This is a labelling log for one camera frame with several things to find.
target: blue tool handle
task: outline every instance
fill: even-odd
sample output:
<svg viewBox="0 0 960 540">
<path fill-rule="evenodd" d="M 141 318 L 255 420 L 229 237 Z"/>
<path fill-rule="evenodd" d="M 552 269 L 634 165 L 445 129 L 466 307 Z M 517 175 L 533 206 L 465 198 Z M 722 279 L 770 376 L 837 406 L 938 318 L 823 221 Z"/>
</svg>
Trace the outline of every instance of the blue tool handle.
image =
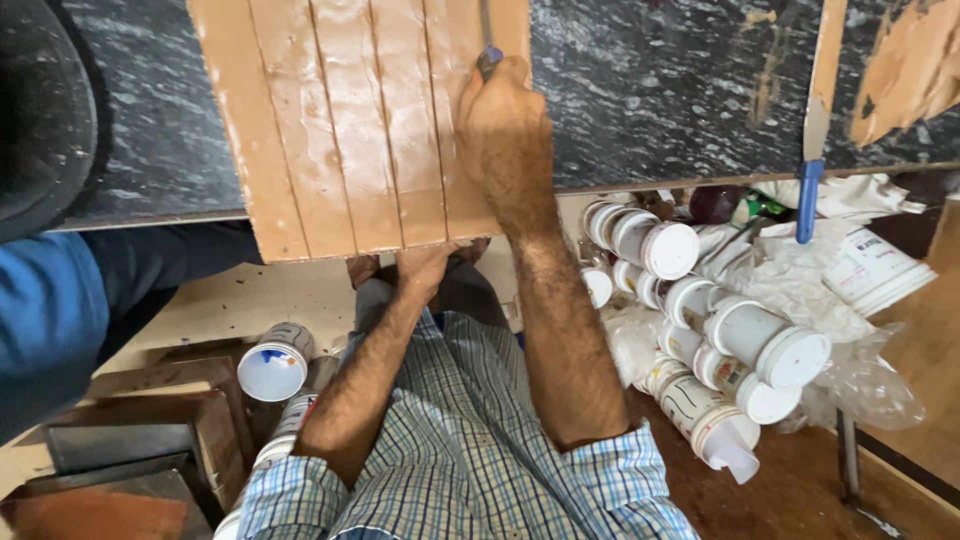
<svg viewBox="0 0 960 540">
<path fill-rule="evenodd" d="M 797 205 L 797 243 L 805 244 L 813 238 L 813 223 L 817 218 L 817 186 L 824 176 L 824 161 L 804 161 L 800 166 L 800 203 Z"/>
<path fill-rule="evenodd" d="M 496 71 L 496 67 L 501 60 L 503 60 L 503 51 L 492 45 L 480 53 L 480 58 L 477 59 L 477 69 L 480 70 L 484 83 L 493 76 L 493 72 Z"/>
</svg>

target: shirt cuff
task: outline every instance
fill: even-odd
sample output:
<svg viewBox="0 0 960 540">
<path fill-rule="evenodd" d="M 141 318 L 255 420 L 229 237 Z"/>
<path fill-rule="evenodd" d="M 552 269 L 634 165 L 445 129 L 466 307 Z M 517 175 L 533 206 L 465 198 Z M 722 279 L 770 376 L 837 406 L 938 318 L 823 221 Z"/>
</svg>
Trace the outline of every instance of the shirt cuff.
<svg viewBox="0 0 960 540">
<path fill-rule="evenodd" d="M 666 467 L 646 420 L 635 431 L 580 447 L 564 459 L 607 510 L 670 494 Z"/>
<path fill-rule="evenodd" d="M 244 492 L 239 538 L 299 526 L 326 537 L 347 504 L 349 490 L 324 459 L 289 456 L 253 471 Z"/>
</svg>

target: person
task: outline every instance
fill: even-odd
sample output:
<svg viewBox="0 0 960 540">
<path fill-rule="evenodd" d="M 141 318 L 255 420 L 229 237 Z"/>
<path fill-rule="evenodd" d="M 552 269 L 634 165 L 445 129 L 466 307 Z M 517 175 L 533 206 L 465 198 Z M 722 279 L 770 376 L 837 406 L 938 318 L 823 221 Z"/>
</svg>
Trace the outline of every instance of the person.
<svg viewBox="0 0 960 540">
<path fill-rule="evenodd" d="M 0 445 L 75 405 L 183 283 L 262 264 L 246 221 L 0 245 Z"/>
<path fill-rule="evenodd" d="M 526 353 L 455 246 L 397 254 L 396 287 L 352 265 L 345 361 L 292 453 L 252 473 L 239 537 L 696 538 L 649 426 L 628 420 L 526 76 L 520 58 L 485 85 L 474 70 L 457 119 L 463 166 L 513 250 Z"/>
</svg>

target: black granite surface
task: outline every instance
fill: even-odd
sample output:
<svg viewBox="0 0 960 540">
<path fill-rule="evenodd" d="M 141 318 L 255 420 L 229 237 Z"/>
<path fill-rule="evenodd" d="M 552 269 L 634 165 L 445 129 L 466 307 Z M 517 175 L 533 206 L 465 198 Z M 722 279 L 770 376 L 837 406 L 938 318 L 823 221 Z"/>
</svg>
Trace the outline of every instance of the black granite surface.
<svg viewBox="0 0 960 540">
<path fill-rule="evenodd" d="M 850 0 L 828 168 L 960 161 L 955 108 L 858 150 L 844 133 L 887 5 Z M 815 0 L 530 0 L 558 187 L 786 173 L 801 158 Z M 749 12 L 775 22 L 743 26 Z M 101 110 L 96 182 L 71 227 L 243 213 L 184 0 L 63 1 Z M 753 114 L 758 78 L 775 94 Z"/>
</svg>

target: blue checkered shirt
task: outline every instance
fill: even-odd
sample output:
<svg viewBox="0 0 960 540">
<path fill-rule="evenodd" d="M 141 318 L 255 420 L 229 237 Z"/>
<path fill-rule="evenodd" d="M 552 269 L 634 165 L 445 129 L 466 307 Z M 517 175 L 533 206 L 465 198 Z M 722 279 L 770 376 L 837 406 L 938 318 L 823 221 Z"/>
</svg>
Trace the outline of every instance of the blue checkered shirt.
<svg viewBox="0 0 960 540">
<path fill-rule="evenodd" d="M 454 312 L 440 331 L 425 310 L 353 491 L 322 459 L 275 461 L 251 477 L 240 537 L 697 538 L 664 472 L 645 421 L 559 454 L 516 338 Z"/>
</svg>

